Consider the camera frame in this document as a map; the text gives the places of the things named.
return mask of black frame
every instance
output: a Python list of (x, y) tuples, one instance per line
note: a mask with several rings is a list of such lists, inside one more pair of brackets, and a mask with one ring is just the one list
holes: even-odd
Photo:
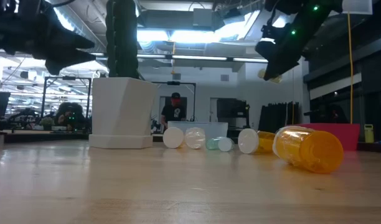
[(87, 97), (87, 112), (85, 113), (85, 118), (88, 119), (88, 110), (90, 109), (90, 95), (91, 95), (91, 86), (92, 86), (92, 78), (77, 78), (77, 77), (45, 77), (44, 78), (44, 91), (42, 93), (42, 106), (41, 106), (41, 118), (44, 117), (44, 107), (45, 107), (45, 94), (47, 93), (48, 79), (62, 79), (62, 80), (88, 80), (88, 97)]
[[(167, 85), (175, 85), (172, 84), (172, 82), (152, 82), (156, 84), (167, 84)], [(193, 91), (193, 118), (195, 119), (195, 106), (196, 106), (196, 83), (181, 83), (179, 82), (179, 85), (192, 85), (194, 87)]]

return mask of yellow container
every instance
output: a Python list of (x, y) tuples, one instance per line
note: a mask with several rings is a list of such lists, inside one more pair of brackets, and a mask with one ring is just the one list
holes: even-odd
[(373, 124), (365, 124), (365, 142), (366, 143), (373, 143), (375, 142), (375, 136), (373, 132)]
[(272, 152), (275, 134), (253, 129), (244, 129), (238, 137), (239, 149), (245, 154)]
[(333, 134), (299, 126), (280, 129), (273, 152), (296, 167), (319, 174), (335, 171), (344, 157), (341, 142)]

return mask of white planter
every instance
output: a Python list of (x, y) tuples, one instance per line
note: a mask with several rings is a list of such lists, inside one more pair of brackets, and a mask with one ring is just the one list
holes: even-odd
[(134, 78), (94, 79), (90, 146), (152, 147), (150, 115), (157, 90), (157, 85)]

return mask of man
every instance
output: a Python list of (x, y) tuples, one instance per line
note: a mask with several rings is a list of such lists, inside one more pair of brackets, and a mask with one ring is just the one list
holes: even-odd
[(181, 96), (179, 93), (171, 95), (171, 105), (166, 105), (161, 112), (160, 123), (164, 125), (164, 130), (168, 128), (169, 121), (186, 121), (185, 108), (181, 105)]

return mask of table surface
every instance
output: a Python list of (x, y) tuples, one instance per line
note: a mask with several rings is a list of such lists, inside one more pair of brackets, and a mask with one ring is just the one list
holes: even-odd
[(381, 154), (321, 175), (238, 150), (5, 145), (0, 223), (381, 223)]

